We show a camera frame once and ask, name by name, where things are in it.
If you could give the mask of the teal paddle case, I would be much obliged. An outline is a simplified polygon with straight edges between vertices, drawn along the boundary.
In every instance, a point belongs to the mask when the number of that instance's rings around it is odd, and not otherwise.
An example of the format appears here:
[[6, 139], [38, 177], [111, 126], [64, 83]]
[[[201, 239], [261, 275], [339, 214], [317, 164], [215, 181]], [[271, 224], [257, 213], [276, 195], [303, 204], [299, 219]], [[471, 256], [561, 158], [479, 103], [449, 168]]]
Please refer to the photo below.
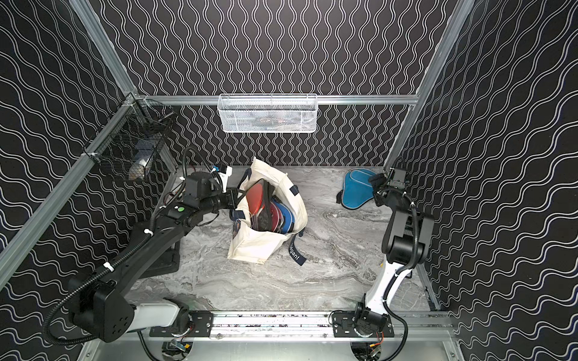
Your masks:
[[366, 168], [356, 168], [346, 172], [343, 189], [337, 194], [337, 204], [349, 210], [356, 210], [373, 199], [370, 178], [376, 173]]

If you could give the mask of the red paddle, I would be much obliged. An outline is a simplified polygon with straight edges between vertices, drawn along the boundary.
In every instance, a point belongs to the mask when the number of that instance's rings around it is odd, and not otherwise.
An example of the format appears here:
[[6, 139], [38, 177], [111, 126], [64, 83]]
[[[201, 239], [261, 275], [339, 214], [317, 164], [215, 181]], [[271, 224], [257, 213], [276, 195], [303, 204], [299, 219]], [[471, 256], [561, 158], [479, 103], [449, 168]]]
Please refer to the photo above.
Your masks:
[[272, 186], [265, 179], [260, 179], [246, 191], [245, 200], [248, 203], [250, 219], [253, 215], [265, 214], [269, 216], [272, 213], [272, 195]]

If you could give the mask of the cream canvas tote bag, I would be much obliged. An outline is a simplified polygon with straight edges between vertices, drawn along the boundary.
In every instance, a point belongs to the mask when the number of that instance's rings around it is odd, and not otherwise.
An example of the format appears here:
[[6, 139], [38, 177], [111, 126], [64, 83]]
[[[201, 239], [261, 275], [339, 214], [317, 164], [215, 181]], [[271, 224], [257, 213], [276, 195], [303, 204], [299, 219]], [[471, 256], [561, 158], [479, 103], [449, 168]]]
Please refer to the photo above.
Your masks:
[[227, 258], [247, 263], [265, 263], [284, 243], [295, 263], [306, 257], [295, 240], [308, 224], [300, 190], [287, 174], [257, 158], [245, 170], [236, 188], [241, 200], [230, 212], [233, 236]]

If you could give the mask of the blue paddle case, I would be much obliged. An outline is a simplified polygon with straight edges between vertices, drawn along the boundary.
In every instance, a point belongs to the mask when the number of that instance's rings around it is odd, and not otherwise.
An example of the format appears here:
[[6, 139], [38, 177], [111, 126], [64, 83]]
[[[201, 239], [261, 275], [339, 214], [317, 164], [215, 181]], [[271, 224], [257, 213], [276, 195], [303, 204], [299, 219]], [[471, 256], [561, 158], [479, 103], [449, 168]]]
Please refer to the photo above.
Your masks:
[[290, 209], [283, 203], [273, 200], [272, 205], [275, 206], [278, 215], [278, 226], [275, 231], [281, 234], [288, 234], [294, 231], [295, 216]]

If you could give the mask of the maroon paddle case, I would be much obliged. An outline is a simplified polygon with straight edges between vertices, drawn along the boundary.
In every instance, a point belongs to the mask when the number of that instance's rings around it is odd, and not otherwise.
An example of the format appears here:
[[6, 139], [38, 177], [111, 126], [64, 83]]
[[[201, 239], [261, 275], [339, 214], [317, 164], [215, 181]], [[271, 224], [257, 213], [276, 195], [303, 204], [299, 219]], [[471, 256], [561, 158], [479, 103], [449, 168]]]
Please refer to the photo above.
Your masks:
[[253, 215], [251, 217], [251, 228], [259, 232], [273, 232], [278, 226], [278, 215], [271, 213], [269, 216], [265, 214]]

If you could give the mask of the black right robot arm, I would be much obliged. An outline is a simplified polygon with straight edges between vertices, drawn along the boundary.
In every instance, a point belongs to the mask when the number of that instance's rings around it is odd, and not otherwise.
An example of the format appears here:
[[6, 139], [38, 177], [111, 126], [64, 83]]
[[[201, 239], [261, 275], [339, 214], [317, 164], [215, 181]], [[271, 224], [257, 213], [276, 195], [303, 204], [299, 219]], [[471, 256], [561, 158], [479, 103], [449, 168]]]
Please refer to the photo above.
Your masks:
[[409, 195], [405, 170], [393, 168], [371, 177], [370, 184], [376, 204], [392, 214], [382, 239], [382, 271], [356, 305], [354, 320], [363, 331], [382, 332], [391, 323], [391, 303], [403, 279], [429, 255], [435, 222]]

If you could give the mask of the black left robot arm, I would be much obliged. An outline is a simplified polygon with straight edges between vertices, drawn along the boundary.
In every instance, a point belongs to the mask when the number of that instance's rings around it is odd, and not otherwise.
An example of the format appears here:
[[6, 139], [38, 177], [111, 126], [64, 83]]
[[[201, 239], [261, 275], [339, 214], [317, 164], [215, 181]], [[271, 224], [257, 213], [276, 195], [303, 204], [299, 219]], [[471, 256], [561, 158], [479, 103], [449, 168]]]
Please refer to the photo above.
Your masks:
[[[138, 224], [127, 249], [90, 274], [79, 273], [69, 281], [67, 295], [52, 308], [42, 324], [44, 340], [71, 346], [99, 339], [112, 342], [131, 330], [137, 306], [125, 296], [138, 279], [171, 246], [203, 222], [205, 215], [236, 206], [237, 191], [227, 187], [232, 168], [217, 165], [185, 177], [184, 195], [156, 211], [149, 221]], [[66, 339], [51, 332], [54, 317], [62, 308], [69, 321], [87, 332]]]

